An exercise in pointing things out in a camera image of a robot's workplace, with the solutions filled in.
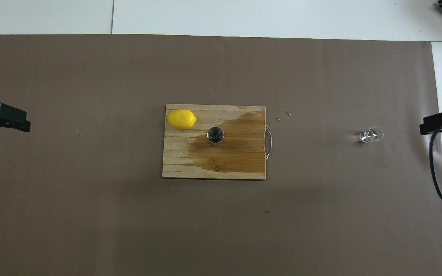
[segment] water stain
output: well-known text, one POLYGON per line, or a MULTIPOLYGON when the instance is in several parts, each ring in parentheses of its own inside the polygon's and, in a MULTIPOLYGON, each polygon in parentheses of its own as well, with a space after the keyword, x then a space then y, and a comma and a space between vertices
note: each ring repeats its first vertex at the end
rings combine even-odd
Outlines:
POLYGON ((263 112, 249 112, 216 126, 224 131, 223 143, 212 147, 207 135, 197 136, 188 146, 193 163, 187 166, 219 173, 265 173, 263 112))

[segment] white table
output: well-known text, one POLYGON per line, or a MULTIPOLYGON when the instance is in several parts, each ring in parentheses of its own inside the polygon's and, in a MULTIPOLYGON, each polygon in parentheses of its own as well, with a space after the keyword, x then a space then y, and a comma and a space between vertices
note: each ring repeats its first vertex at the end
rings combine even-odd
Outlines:
MULTIPOLYGON (((434 5, 433 0, 0 0, 0 34, 150 33, 432 41, 442 111, 442 14, 434 5)), ((424 185, 434 188, 432 182, 424 185)))

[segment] brown paper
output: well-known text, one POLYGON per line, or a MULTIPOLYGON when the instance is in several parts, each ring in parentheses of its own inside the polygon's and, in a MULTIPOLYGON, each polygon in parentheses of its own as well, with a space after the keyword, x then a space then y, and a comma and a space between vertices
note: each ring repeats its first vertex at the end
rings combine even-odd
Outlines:
POLYGON ((0 35, 0 102, 0 274, 442 275, 430 42, 0 35), (162 178, 167 103, 266 106, 267 180, 162 178))

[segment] glass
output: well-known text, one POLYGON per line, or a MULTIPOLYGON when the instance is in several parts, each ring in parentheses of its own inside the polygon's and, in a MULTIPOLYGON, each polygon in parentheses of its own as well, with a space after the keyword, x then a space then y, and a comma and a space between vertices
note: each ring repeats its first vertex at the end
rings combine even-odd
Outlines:
POLYGON ((359 141, 363 143, 378 142, 384 136, 383 130, 378 126, 372 126, 368 130, 359 133, 359 141))
POLYGON ((207 140, 211 146, 216 147, 221 145, 224 139, 224 131, 219 127, 212 127, 207 131, 207 140))

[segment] metal cup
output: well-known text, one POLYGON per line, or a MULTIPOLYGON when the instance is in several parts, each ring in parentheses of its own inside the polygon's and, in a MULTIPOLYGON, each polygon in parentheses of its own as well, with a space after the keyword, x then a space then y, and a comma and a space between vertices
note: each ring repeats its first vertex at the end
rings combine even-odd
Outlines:
POLYGON ((219 127, 212 127, 207 131, 207 140, 213 147, 217 147, 223 143, 224 132, 219 127))

